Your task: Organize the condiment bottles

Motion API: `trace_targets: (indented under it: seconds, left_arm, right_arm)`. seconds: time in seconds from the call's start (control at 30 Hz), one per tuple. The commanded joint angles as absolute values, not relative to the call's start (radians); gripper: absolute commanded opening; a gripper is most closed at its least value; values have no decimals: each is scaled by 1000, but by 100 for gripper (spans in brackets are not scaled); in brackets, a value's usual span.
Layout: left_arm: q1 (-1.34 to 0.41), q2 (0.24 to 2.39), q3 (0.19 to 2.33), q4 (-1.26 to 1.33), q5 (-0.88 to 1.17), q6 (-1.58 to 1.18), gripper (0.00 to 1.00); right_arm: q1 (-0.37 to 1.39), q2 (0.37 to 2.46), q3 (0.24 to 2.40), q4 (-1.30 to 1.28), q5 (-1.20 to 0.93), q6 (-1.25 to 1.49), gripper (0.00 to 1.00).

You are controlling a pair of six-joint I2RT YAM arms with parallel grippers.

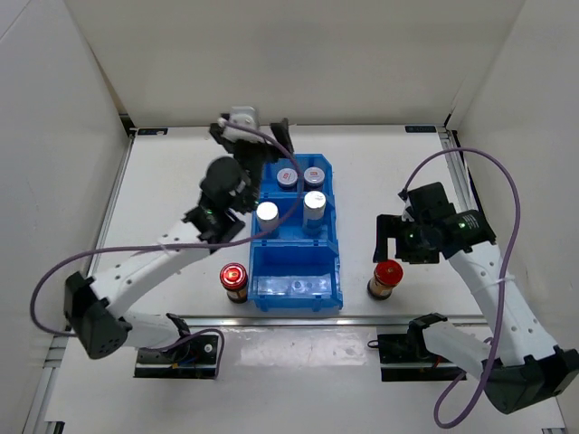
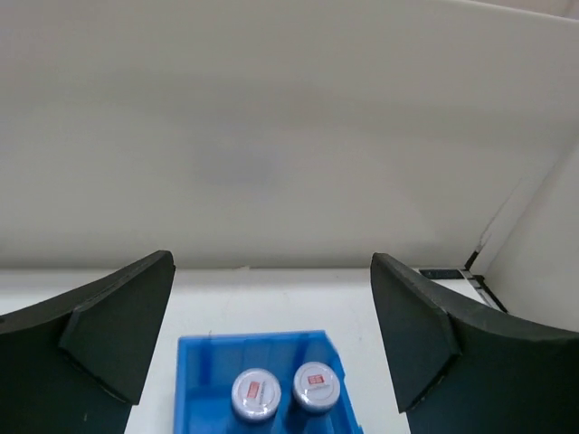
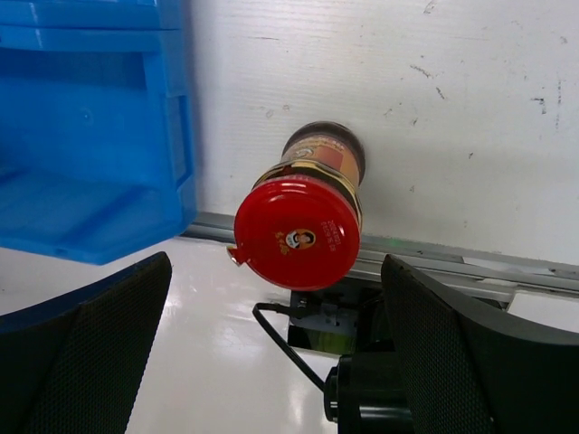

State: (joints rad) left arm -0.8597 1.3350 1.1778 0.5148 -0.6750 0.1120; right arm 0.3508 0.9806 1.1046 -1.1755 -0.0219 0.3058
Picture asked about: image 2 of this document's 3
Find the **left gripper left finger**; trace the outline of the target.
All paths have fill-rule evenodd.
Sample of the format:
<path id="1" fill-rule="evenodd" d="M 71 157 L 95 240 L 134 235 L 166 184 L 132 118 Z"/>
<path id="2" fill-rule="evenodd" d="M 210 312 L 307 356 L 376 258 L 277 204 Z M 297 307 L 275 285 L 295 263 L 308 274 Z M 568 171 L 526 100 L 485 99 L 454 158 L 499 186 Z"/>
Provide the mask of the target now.
<path id="1" fill-rule="evenodd" d="M 1 317 L 1 431 L 122 433 L 140 402 L 175 276 L 156 251 Z"/>

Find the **white-lid spice jar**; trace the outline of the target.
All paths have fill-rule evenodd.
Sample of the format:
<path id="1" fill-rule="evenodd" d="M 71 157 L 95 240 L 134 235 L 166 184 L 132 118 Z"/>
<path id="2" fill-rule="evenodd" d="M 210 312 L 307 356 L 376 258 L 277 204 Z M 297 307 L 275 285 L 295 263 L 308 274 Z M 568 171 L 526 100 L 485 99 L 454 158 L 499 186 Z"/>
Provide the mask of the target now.
<path id="1" fill-rule="evenodd" d="M 231 389 L 234 413 L 250 423 L 262 423 L 275 416 L 281 401 L 281 386 L 275 375 L 262 368 L 240 373 Z"/>
<path id="2" fill-rule="evenodd" d="M 341 384 L 337 374 L 328 365 L 308 362 L 302 364 L 295 372 L 292 393 L 301 409 L 313 414 L 322 414 L 337 404 Z"/>

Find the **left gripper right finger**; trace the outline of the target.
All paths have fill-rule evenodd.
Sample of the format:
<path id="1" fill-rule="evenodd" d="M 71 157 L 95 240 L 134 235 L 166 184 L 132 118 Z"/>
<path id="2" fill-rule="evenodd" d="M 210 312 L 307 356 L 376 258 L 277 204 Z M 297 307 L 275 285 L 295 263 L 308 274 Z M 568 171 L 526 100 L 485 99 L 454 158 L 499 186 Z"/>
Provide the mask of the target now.
<path id="1" fill-rule="evenodd" d="M 413 433 L 575 433 L 578 335 L 485 306 L 376 253 L 372 294 Z"/>

